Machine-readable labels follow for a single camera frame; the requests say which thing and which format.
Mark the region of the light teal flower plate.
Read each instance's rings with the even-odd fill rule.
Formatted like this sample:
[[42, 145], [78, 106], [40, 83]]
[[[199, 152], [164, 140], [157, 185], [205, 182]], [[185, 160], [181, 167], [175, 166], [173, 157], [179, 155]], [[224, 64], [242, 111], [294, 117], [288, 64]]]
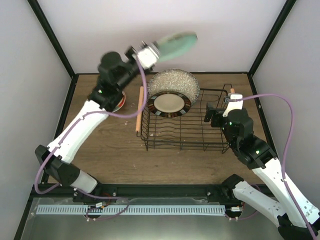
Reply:
[[159, 62], [166, 62], [187, 53], [198, 40], [195, 32], [187, 31], [165, 36], [152, 44], [156, 49]]

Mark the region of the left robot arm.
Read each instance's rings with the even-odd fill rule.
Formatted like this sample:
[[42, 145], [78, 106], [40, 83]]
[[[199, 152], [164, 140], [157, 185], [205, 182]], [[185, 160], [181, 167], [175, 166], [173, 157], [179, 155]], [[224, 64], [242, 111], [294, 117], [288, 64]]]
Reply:
[[141, 75], [146, 85], [145, 72], [160, 61], [163, 56], [159, 43], [144, 44], [140, 50], [130, 47], [123, 61], [116, 51], [103, 55], [98, 66], [99, 77], [96, 86], [89, 94], [83, 107], [66, 129], [48, 146], [39, 145], [35, 155], [40, 169], [36, 174], [34, 189], [38, 194], [40, 173], [45, 172], [57, 181], [57, 186], [72, 187], [84, 193], [91, 202], [97, 202], [102, 196], [98, 181], [90, 174], [80, 170], [72, 161], [85, 140], [93, 130], [109, 116], [120, 118], [114, 109], [123, 98], [124, 88]]

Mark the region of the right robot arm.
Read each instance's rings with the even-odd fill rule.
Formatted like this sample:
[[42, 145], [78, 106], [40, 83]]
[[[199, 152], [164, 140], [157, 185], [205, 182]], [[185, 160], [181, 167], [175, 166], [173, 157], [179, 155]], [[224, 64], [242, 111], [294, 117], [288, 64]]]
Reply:
[[248, 203], [268, 218], [285, 240], [315, 240], [320, 230], [320, 211], [295, 186], [272, 148], [254, 135], [254, 121], [246, 109], [214, 108], [207, 104], [204, 117], [211, 127], [220, 128], [237, 159], [252, 170], [274, 195], [253, 188], [233, 174], [222, 185], [223, 198]]

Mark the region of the red teal glazed plate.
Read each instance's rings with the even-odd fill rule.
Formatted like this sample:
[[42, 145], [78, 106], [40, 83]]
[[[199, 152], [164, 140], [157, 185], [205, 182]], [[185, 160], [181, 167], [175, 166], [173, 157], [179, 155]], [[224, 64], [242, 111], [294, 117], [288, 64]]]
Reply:
[[112, 111], [113, 113], [117, 112], [119, 109], [121, 109], [123, 107], [123, 105], [125, 104], [126, 101], [126, 94], [124, 91], [122, 91], [122, 99], [121, 101], [116, 105], [116, 107], [114, 108], [114, 110]]

